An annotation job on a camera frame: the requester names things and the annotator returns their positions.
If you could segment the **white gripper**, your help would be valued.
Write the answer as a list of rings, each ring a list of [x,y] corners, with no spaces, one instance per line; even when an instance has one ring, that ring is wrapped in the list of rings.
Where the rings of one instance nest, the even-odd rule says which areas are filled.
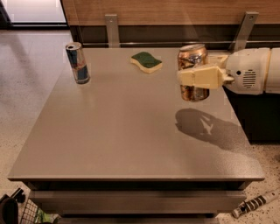
[[[260,95],[270,54],[269,48],[253,48],[234,52],[229,57],[209,55],[209,65],[178,71],[178,81],[182,86],[206,89],[217,89],[225,84],[228,90],[239,95]]]

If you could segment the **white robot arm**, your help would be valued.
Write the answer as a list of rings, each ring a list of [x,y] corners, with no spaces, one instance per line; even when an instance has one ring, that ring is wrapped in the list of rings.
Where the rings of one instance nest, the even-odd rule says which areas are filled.
[[[217,89],[240,95],[280,93],[280,48],[249,48],[230,55],[212,55],[209,63],[178,72],[183,86]]]

